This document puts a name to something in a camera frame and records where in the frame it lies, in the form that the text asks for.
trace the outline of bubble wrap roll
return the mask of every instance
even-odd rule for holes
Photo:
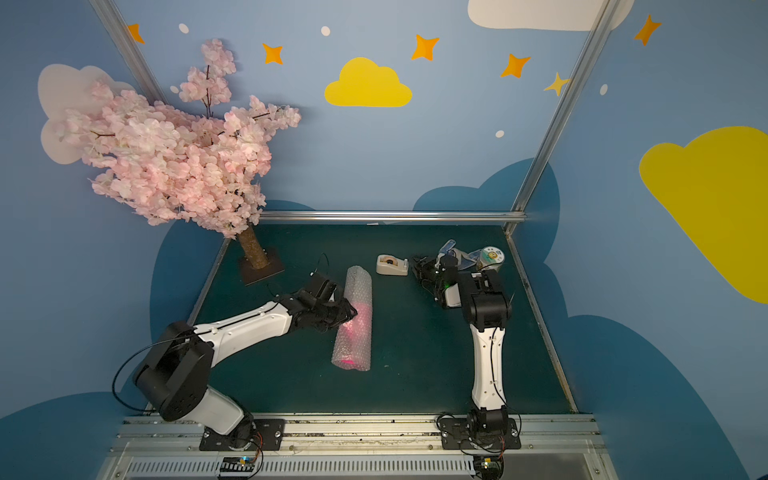
[[[345,370],[371,369],[371,319],[373,298],[371,276],[361,266],[346,271],[344,296],[357,310],[355,318],[339,326],[331,363]]]

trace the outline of yellow cloud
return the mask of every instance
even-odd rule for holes
[[[768,303],[768,135],[725,127],[686,147],[659,144],[640,175],[725,280]]]
[[[328,103],[340,107],[401,107],[411,96],[394,70],[363,57],[346,62],[339,80],[326,87]]]

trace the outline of yellow star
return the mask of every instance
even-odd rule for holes
[[[544,89],[544,91],[547,90],[554,90],[557,92],[558,97],[560,96],[560,90],[563,88],[563,85],[567,84],[569,81],[571,81],[570,78],[566,78],[565,80],[560,78],[560,72],[557,72],[554,74],[554,83]]]
[[[427,40],[417,35],[416,51],[413,52],[411,60],[416,60],[417,58],[426,58],[427,60],[432,61],[432,49],[435,47],[435,44],[438,40],[439,38],[432,38]]]
[[[507,68],[502,72],[502,77],[506,77],[507,75],[514,75],[517,78],[520,78],[520,75],[523,74],[523,66],[525,65],[525,62],[530,60],[531,57],[527,58],[517,58],[512,54],[509,54],[509,64],[507,65]]]
[[[144,39],[139,35],[139,24],[134,23],[133,25],[128,26],[128,31],[131,33],[131,37],[134,38],[135,41],[139,43],[144,43]]]
[[[650,19],[650,15],[648,15],[648,20],[645,21],[645,25],[643,25],[643,28],[637,33],[637,35],[635,35],[634,39],[642,40],[643,46],[648,45],[648,39],[660,26],[661,23],[654,22]]]
[[[266,60],[264,63],[275,62],[281,65],[283,64],[283,61],[280,60],[280,50],[283,50],[283,47],[270,47],[266,43],[263,43],[262,45],[264,45],[264,50],[266,50]]]

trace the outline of tree base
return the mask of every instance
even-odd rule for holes
[[[264,250],[266,251],[266,258],[270,261],[264,268],[253,268],[253,265],[250,264],[245,256],[237,260],[237,264],[240,267],[240,278],[243,279],[243,283],[246,286],[285,271],[286,268],[277,254],[277,248],[267,247]]]

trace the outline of pink blossom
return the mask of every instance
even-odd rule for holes
[[[112,90],[110,90],[109,85],[100,81],[95,81],[91,86],[91,95],[93,95],[96,100],[103,101],[104,103],[114,98],[114,94],[112,93]]]
[[[192,68],[180,98],[210,106],[228,102],[224,75],[235,72],[233,56],[218,40],[202,47],[206,71]],[[224,119],[196,117],[162,102],[149,105],[135,91],[114,95],[103,82],[91,93],[103,106],[97,114],[66,112],[55,125],[62,141],[83,150],[83,163],[107,170],[91,182],[93,191],[127,204],[151,225],[192,220],[234,238],[258,223],[266,199],[256,174],[270,169],[267,142],[277,130],[295,127],[291,107],[232,108]]]

